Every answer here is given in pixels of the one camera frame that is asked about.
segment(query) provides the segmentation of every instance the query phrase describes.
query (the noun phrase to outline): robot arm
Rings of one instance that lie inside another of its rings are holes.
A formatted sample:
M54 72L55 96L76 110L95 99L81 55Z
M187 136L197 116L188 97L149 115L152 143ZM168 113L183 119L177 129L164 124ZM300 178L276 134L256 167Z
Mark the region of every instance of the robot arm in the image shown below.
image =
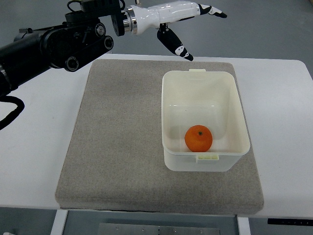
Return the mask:
M72 10L72 3L79 3L81 10ZM190 61L192 55L167 24L204 14L227 17L212 6L190 1L125 8L124 0L71 0L67 6L71 12L65 15L66 22L62 25L37 30L20 29L13 43L0 48L0 102L18 106L0 121L0 130L24 108L21 100L7 96L11 91L50 68L77 71L113 48L113 39L106 35L99 17L111 16L117 36L123 36L127 31L141 34L149 27L157 28L158 39L173 54Z

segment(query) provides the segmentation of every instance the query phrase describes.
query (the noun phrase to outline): translucent plastic bin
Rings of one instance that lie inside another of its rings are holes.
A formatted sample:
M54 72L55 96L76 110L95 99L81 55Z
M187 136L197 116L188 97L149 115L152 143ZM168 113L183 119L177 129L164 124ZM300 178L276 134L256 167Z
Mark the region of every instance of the translucent plastic bin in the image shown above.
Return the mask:
M162 82L162 144L166 166L174 171L227 171L250 149L234 77L227 72L170 71ZM210 129L207 152L191 152L186 131Z

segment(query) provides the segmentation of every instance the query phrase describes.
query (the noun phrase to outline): mandarin orange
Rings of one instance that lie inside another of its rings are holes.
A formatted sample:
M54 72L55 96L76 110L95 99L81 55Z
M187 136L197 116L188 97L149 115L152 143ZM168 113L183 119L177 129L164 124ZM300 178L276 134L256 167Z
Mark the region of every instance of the mandarin orange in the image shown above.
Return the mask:
M192 126L185 134L185 143L192 152L206 152L213 143L212 133L205 126Z

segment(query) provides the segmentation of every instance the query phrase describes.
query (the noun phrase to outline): gray cushion pad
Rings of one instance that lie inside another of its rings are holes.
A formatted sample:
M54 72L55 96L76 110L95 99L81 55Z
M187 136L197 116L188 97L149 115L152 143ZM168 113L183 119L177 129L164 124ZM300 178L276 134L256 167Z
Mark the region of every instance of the gray cushion pad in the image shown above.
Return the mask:
M163 75L226 71L229 63L93 62L56 200L63 209L253 214L263 194L252 146L227 172L175 172L164 163Z

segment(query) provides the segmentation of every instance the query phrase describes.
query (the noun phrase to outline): white robotic hand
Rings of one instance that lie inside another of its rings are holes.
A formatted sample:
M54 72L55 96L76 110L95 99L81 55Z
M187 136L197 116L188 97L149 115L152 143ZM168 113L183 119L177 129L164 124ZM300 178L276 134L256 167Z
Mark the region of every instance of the white robotic hand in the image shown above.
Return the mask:
M204 14L221 18L227 17L225 13L215 7L190 1L175 1L148 8L131 5L125 11L124 27L125 31L130 31L133 34L141 34L149 27L158 28L157 37L166 48L173 54L187 60L193 60L192 55L187 52L176 34L167 27L167 24Z

